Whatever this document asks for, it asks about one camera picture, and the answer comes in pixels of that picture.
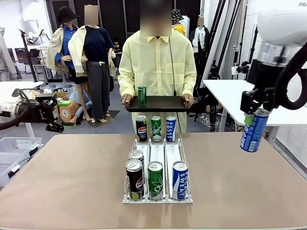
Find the hand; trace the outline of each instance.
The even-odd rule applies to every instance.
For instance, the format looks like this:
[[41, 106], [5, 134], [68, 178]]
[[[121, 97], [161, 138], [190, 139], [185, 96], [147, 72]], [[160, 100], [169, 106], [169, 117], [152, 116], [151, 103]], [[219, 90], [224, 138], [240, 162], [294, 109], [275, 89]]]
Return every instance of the hand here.
[[87, 61], [88, 61], [88, 59], [87, 59], [86, 56], [81, 56], [81, 62], [87, 62]]
[[194, 98], [192, 95], [186, 93], [182, 97], [185, 100], [184, 105], [187, 108], [190, 108], [194, 104]]
[[63, 61], [72, 61], [72, 58], [70, 55], [62, 56], [61, 60]]
[[132, 96], [130, 94], [125, 94], [121, 97], [121, 103], [125, 106], [128, 106], [130, 104], [131, 99]]
[[115, 69], [115, 66], [114, 66], [114, 63], [113, 63], [113, 61], [112, 61], [112, 58], [109, 58], [108, 61], [109, 61], [109, 66], [110, 66], [112, 69]]

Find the gray hoodie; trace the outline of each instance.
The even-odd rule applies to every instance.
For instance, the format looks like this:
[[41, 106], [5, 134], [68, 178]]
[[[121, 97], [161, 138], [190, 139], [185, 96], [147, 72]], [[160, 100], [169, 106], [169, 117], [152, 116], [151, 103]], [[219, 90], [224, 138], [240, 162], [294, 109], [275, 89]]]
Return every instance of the gray hoodie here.
[[16, 74], [15, 66], [3, 38], [4, 30], [3, 27], [0, 27], [0, 70], [8, 69], [11, 74]]

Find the green can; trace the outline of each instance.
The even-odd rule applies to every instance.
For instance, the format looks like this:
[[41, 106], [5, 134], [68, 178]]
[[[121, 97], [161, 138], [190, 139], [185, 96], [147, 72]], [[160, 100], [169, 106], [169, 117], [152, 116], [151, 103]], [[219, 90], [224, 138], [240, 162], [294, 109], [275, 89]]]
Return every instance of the green can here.
[[161, 117], [153, 116], [152, 121], [152, 131], [153, 131], [153, 141], [160, 142], [162, 140], [161, 134]]
[[147, 95], [146, 95], [146, 85], [140, 85], [139, 90], [139, 108], [146, 108], [147, 106]]
[[163, 199], [163, 164], [158, 161], [148, 165], [149, 198], [151, 200]]

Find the pale yellow shirt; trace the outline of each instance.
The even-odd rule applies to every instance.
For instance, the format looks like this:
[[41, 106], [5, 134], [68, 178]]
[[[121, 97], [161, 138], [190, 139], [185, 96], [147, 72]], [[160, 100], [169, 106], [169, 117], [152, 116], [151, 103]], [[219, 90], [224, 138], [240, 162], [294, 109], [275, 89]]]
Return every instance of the pale yellow shirt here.
[[[160, 37], [159, 39], [142, 36], [138, 31], [127, 39], [123, 47], [119, 72], [118, 82], [121, 95], [137, 95], [140, 85], [146, 85], [148, 96], [173, 96], [174, 88], [177, 96], [186, 93], [193, 95], [196, 81], [194, 51], [190, 41], [175, 30], [172, 30], [171, 37]], [[134, 127], [135, 118], [138, 115], [140, 114], [132, 114]], [[149, 132], [151, 132], [151, 116], [159, 115], [162, 120], [162, 132], [165, 133], [166, 117], [176, 116], [176, 113], [144, 113], [143, 115], [147, 117]], [[181, 130], [186, 132], [186, 113], [178, 113], [178, 116]]]

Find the blue can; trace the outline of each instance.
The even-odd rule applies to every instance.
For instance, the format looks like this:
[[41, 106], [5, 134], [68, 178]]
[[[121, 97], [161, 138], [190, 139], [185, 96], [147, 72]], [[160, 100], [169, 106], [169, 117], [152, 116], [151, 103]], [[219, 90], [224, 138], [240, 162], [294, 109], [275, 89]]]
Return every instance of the blue can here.
[[247, 152], [256, 152], [258, 150], [269, 114], [269, 111], [259, 108], [256, 110], [255, 115], [246, 117], [246, 125], [240, 144], [241, 149]]
[[166, 118], [166, 141], [173, 142], [176, 140], [176, 118], [168, 116]]
[[188, 164], [177, 161], [173, 164], [173, 199], [185, 200], [188, 188]]

